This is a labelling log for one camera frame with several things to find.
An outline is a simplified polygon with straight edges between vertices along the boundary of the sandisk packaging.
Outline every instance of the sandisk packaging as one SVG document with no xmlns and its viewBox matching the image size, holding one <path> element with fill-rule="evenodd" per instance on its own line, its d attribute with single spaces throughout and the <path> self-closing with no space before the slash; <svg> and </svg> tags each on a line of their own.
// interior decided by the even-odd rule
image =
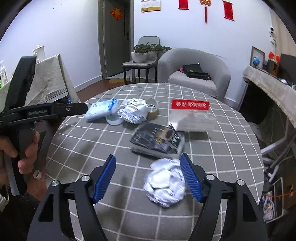
<svg viewBox="0 0 296 241">
<path fill-rule="evenodd" d="M 169 125 L 176 131 L 214 130 L 217 119 L 209 108 L 208 101 L 173 99 Z"/>
</svg>

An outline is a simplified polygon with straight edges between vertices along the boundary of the finger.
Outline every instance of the finger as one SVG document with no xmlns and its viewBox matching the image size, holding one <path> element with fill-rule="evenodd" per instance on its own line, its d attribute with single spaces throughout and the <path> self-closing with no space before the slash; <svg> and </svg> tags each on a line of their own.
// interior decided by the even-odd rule
<svg viewBox="0 0 296 241">
<path fill-rule="evenodd" d="M 19 160 L 17 166 L 20 170 L 26 170 L 28 167 L 32 166 L 37 159 L 37 153 L 34 153 L 30 157 L 26 157 L 24 159 Z"/>
<path fill-rule="evenodd" d="M 13 158 L 16 158 L 18 155 L 18 152 L 11 143 L 10 139 L 5 136 L 0 136 L 0 150 L 3 150 L 8 156 Z"/>
<path fill-rule="evenodd" d="M 38 151 L 38 143 L 31 143 L 31 145 L 29 145 L 25 151 L 26 157 L 30 157 L 32 156 L 34 153 L 37 153 Z"/>
<path fill-rule="evenodd" d="M 40 134 L 38 131 L 35 131 L 35 135 L 33 136 L 33 142 L 37 144 L 39 140 L 40 140 Z"/>
<path fill-rule="evenodd" d="M 26 169 L 20 169 L 19 171 L 21 174 L 29 174 L 33 171 L 33 169 L 34 169 L 34 166 L 31 165 L 31 166 L 28 166 Z"/>
</svg>

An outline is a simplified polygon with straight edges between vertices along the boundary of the desk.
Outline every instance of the desk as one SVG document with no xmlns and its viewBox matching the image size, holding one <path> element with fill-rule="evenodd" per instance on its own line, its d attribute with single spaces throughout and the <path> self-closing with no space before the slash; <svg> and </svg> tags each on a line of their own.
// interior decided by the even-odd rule
<svg viewBox="0 0 296 241">
<path fill-rule="evenodd" d="M 184 152 L 194 164 L 201 165 L 207 173 L 221 181 L 235 182 L 243 179 L 256 201 L 263 189 L 263 161 L 250 126 L 243 116 L 231 107 L 201 92 L 166 83 L 141 83 L 124 85 L 88 100 L 94 102 L 111 98 L 155 98 L 159 104 L 159 116 L 151 121 L 168 124 L 172 99 L 196 99 L 210 101 L 210 112 L 218 125 L 215 130 L 186 133 Z M 116 240 L 188 240 L 197 221 L 202 205 L 190 193 L 184 200 L 166 209 L 151 202 L 143 190 L 144 177 L 151 170 L 156 158 L 131 152 L 130 138 L 138 125 L 123 122 L 110 126 L 105 119 L 87 123 L 83 115 L 66 118 L 48 152 L 47 182 L 54 179 L 62 183 L 76 181 L 101 166 L 109 154 L 117 160 L 117 167 L 105 197 L 95 210 L 109 241 Z M 70 203 L 74 233 L 82 234 L 73 202 Z M 214 239 L 221 235 L 226 212 L 226 201 L 221 210 Z"/>
</svg>

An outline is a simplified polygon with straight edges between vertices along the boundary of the picture frame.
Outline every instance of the picture frame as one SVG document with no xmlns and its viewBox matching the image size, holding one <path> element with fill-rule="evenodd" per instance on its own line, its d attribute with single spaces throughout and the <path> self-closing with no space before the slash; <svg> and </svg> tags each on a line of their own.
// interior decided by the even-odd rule
<svg viewBox="0 0 296 241">
<path fill-rule="evenodd" d="M 257 57 L 260 60 L 260 63 L 257 67 L 253 64 L 254 57 Z M 257 49 L 256 47 L 252 46 L 250 66 L 252 66 L 254 68 L 263 69 L 264 61 L 265 61 L 265 53 L 263 51 L 261 51 L 260 49 Z"/>
</svg>

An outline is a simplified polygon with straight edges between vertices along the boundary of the masking tape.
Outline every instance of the masking tape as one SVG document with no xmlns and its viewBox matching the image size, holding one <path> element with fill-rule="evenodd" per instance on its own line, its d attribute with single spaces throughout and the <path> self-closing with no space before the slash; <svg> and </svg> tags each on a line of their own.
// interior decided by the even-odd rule
<svg viewBox="0 0 296 241">
<path fill-rule="evenodd" d="M 40 180 L 42 177 L 42 173 L 39 170 L 35 170 L 33 173 L 33 177 L 37 180 Z"/>
<path fill-rule="evenodd" d="M 146 100 L 146 103 L 147 103 L 148 106 L 154 107 L 153 109 L 151 109 L 148 112 L 148 115 L 147 115 L 147 120 L 153 120 L 153 119 L 155 119 L 158 116 L 158 112 L 159 112 L 158 111 L 158 103 L 153 98 L 150 98 L 150 99 Z"/>
<path fill-rule="evenodd" d="M 106 121 L 109 125 L 116 126 L 123 122 L 123 119 L 119 117 L 119 115 L 108 115 L 106 116 Z"/>
</svg>

